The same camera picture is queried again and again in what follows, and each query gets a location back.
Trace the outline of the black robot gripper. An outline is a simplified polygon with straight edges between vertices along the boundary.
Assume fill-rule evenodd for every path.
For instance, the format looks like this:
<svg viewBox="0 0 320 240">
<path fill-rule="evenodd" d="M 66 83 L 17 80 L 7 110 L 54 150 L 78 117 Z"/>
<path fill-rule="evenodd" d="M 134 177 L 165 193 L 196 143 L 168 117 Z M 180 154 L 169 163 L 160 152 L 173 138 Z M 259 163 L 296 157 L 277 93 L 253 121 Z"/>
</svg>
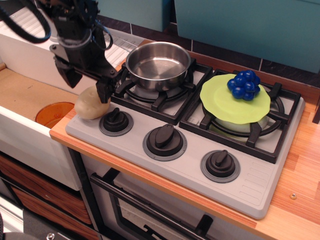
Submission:
<svg viewBox="0 0 320 240">
<path fill-rule="evenodd" d="M 75 88 L 83 76 L 96 80 L 95 86 L 102 104 L 106 104 L 115 93 L 118 76 L 118 71 L 105 57 L 106 46 L 104 37 L 95 37 L 77 48 L 60 44 L 50 46 L 55 66 L 66 84 Z"/>
</svg>

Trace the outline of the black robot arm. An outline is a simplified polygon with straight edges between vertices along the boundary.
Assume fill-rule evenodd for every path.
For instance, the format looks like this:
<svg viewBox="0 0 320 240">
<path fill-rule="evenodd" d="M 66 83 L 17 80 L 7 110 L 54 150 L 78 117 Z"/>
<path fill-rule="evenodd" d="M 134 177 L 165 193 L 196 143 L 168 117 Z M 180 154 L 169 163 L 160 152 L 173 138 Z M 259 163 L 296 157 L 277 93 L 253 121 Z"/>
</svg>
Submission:
<svg viewBox="0 0 320 240">
<path fill-rule="evenodd" d="M 59 74 L 74 88 L 83 76 L 96 80 L 101 103 L 115 91 L 118 72 L 107 61 L 105 52 L 113 45 L 105 42 L 110 32 L 97 19 L 96 0 L 38 0 L 36 5 L 53 22 L 57 44 L 50 47 Z"/>
</svg>

